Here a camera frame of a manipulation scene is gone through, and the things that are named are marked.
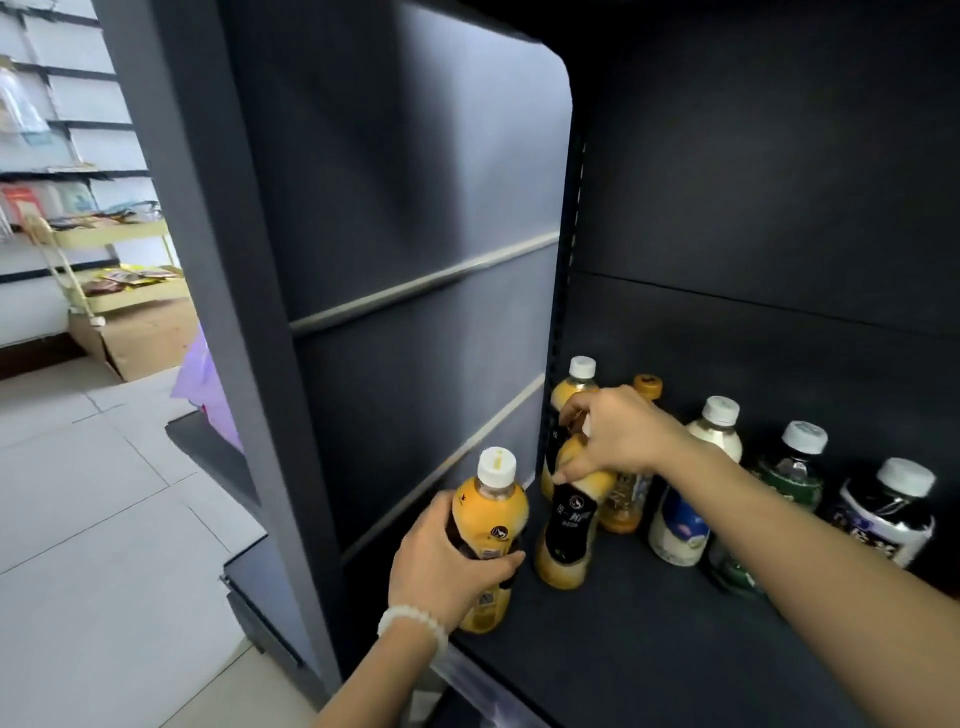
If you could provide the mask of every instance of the orange juice bottle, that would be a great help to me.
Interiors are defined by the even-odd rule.
[[[550,422],[546,431],[546,454],[543,456],[543,470],[540,473],[540,489],[547,500],[553,498],[553,472],[557,463],[557,453],[570,436],[569,430],[560,426],[560,410],[566,401],[577,392],[599,389],[593,377],[597,363],[589,356],[574,356],[570,359],[570,376],[554,387],[550,395]]]
[[[480,453],[477,475],[457,488],[446,535],[470,559],[495,559],[516,551],[527,524],[530,504],[516,482],[516,458],[505,448]],[[514,578],[483,592],[460,628],[474,634],[490,632],[503,620]]]
[[[636,375],[634,389],[646,400],[658,400],[663,394],[663,380],[654,375]],[[616,485],[598,511],[601,527],[611,533],[636,531],[653,479],[652,471],[620,473]]]
[[[590,418],[564,443],[557,467],[583,452],[587,446]],[[598,471],[553,490],[553,509],[540,540],[534,566],[540,578],[555,589],[576,589],[587,578],[587,566],[597,531],[597,507],[616,483],[616,473]]]

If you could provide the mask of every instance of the white bottle cap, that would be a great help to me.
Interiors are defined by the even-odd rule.
[[[506,448],[487,448],[480,453],[477,477],[488,488],[509,488],[516,477],[516,458]]]
[[[589,356],[574,356],[570,359],[570,376],[577,379],[593,379],[597,373],[597,363]]]
[[[827,431],[813,423],[794,420],[786,426],[782,440],[794,450],[807,455],[819,455],[827,446]]]
[[[719,395],[707,397],[707,403],[704,405],[704,417],[714,425],[733,427],[736,425],[736,418],[739,414],[740,405],[729,397],[720,397]]]
[[[876,479],[905,496],[924,497],[930,492],[937,476],[913,460],[888,457],[876,472]]]

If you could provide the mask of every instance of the white beaded bracelet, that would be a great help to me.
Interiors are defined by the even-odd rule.
[[[430,628],[430,631],[433,632],[434,637],[437,638],[437,652],[434,654],[434,658],[440,657],[446,652],[446,630],[441,627],[438,621],[430,617],[430,615],[428,615],[422,609],[411,607],[409,604],[398,604],[396,607],[391,607],[384,612],[383,617],[380,618],[380,623],[376,627],[376,636],[383,637],[383,633],[387,631],[390,625],[393,624],[394,620],[398,617],[415,619],[416,621],[421,622]]]

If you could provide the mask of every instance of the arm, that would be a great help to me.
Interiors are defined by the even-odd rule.
[[[592,419],[588,448],[555,479],[654,468],[877,723],[957,724],[960,605],[794,506],[631,388],[575,395],[562,421],[584,409]]]
[[[403,537],[390,571],[390,606],[417,607],[447,633],[481,593],[510,578],[523,551],[502,559],[471,561],[446,537],[452,491],[441,491]],[[344,686],[317,716],[313,728],[392,728],[420,674],[437,651],[430,629],[399,618],[373,645]]]

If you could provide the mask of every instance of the floor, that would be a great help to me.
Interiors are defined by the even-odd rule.
[[[176,370],[90,359],[0,381],[0,725],[307,728],[224,562],[262,529],[163,432]]]

